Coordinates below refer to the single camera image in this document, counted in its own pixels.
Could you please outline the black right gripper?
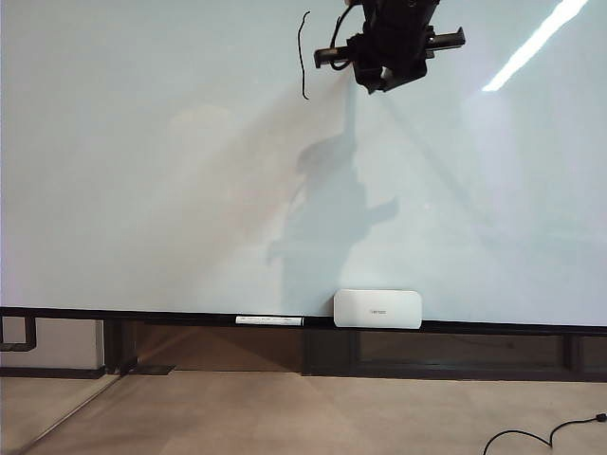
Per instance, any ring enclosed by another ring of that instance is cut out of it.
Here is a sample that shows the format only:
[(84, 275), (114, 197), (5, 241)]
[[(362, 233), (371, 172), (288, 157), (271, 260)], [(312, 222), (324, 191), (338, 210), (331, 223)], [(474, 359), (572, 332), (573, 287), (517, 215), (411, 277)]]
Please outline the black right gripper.
[(430, 13), (400, 13), (364, 15), (360, 31), (338, 45), (345, 13), (338, 16), (330, 35), (329, 45), (314, 51), (316, 68), (330, 66), (341, 71), (352, 65), (364, 72), (412, 72), (416, 67), (424, 72), (426, 61), (437, 51), (457, 49), (466, 44), (465, 31), (459, 27), (440, 34), (431, 24)]

